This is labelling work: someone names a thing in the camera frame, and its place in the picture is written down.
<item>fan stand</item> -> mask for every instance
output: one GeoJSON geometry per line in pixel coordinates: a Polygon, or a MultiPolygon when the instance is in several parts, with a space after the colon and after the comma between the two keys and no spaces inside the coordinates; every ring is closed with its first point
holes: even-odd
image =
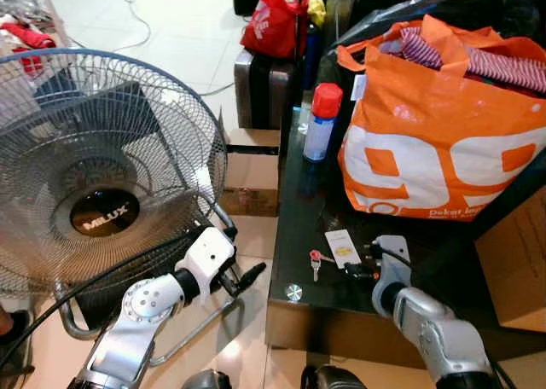
{"type": "MultiPolygon", "coordinates": [[[[235,238],[236,235],[236,227],[229,216],[227,212],[218,204],[218,203],[211,203],[207,196],[200,194],[200,197],[202,197],[204,200],[206,200],[209,205],[211,206],[214,213],[220,218],[222,223],[225,226],[225,232],[229,233],[228,236],[232,238],[232,240],[235,238]]],[[[231,275],[236,279],[239,280],[241,274],[239,273],[239,270],[232,266],[229,268],[229,271],[231,275]]],[[[55,284],[55,299],[60,300],[67,292],[67,288],[62,283],[56,283],[55,284]]],[[[177,342],[166,354],[152,358],[149,362],[150,367],[156,367],[161,365],[162,363],[167,362],[171,357],[173,357],[178,351],[180,351],[182,348],[184,348],[188,343],[190,343],[193,339],[195,339],[203,330],[205,330],[209,325],[214,323],[217,318],[224,316],[226,313],[234,309],[235,307],[242,307],[243,303],[242,300],[239,298],[231,298],[228,297],[225,302],[220,306],[218,309],[216,309],[211,315],[209,315],[203,322],[201,322],[197,327],[192,329],[184,338],[182,338],[179,342],[177,342]]],[[[95,340],[101,331],[104,328],[94,328],[94,329],[83,329],[79,327],[75,320],[74,320],[74,314],[72,307],[70,306],[69,302],[66,302],[61,306],[59,309],[60,315],[61,315],[61,321],[64,329],[67,331],[67,333],[72,336],[76,340],[95,340]]]]}

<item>small bottle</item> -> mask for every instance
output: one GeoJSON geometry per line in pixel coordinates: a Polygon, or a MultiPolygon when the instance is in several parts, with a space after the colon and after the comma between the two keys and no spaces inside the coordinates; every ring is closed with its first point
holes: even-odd
{"type": "Polygon", "coordinates": [[[315,89],[304,145],[304,157],[309,161],[321,161],[326,157],[342,98],[343,90],[337,84],[319,84],[315,89]]]}

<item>red plastic bag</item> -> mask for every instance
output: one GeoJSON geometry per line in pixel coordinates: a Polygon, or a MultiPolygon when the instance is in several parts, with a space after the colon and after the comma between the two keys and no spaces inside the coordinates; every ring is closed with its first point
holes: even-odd
{"type": "Polygon", "coordinates": [[[259,0],[241,44],[275,58],[293,58],[296,46],[296,15],[300,15],[299,52],[305,50],[307,0],[300,4],[285,0],[259,0]]]}

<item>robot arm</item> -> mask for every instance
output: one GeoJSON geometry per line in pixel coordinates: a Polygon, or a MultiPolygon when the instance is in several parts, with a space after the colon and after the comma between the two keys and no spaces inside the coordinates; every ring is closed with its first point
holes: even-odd
{"type": "MultiPolygon", "coordinates": [[[[117,321],[96,342],[68,389],[137,389],[154,352],[155,335],[174,306],[187,306],[198,295],[206,298],[215,280],[227,282],[224,272],[234,262],[232,243],[209,227],[176,264],[174,274],[133,284],[125,292],[117,321]]],[[[240,293],[263,269],[264,264],[256,266],[237,284],[231,282],[230,294],[240,293]]]]}
{"type": "MultiPolygon", "coordinates": [[[[409,258],[401,235],[381,235],[375,248],[409,258]]],[[[410,286],[410,269],[382,254],[380,280],[372,293],[375,309],[420,352],[438,389],[495,387],[484,344],[476,328],[456,319],[446,305],[410,286]]]]}

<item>tile floor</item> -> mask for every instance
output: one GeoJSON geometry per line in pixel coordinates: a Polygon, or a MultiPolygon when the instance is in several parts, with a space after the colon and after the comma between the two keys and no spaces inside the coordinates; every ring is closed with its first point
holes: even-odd
{"type": "MultiPolygon", "coordinates": [[[[112,50],[138,42],[145,27],[129,14],[122,0],[53,0],[67,32],[80,43],[112,50]]],[[[217,89],[233,81],[233,62],[241,50],[238,41],[244,21],[233,14],[231,0],[136,0],[135,11],[150,23],[151,38],[142,46],[121,53],[163,67],[198,92],[217,89]]],[[[206,98],[218,115],[223,108],[227,131],[237,127],[234,89],[206,98]]],[[[238,224],[252,219],[240,218],[238,224]]],[[[250,268],[259,257],[273,251],[274,225],[240,235],[240,265],[250,268]]],[[[265,305],[270,279],[268,270],[242,295],[244,306],[216,322],[187,350],[167,364],[150,369],[142,388],[178,388],[191,374],[205,368],[228,373],[235,388],[297,388],[306,362],[302,351],[268,348],[264,344],[265,305]]],[[[207,311],[220,305],[221,294],[204,307],[192,305],[177,314],[161,332],[156,353],[163,352],[182,337],[207,311]]],[[[34,363],[37,370],[27,389],[67,387],[81,367],[91,347],[62,331],[58,316],[49,319],[34,336],[34,363]]],[[[427,372],[392,367],[353,359],[333,358],[332,363],[348,368],[370,389],[431,388],[427,372]]],[[[504,363],[521,389],[541,387],[546,381],[546,352],[504,363]]]]}

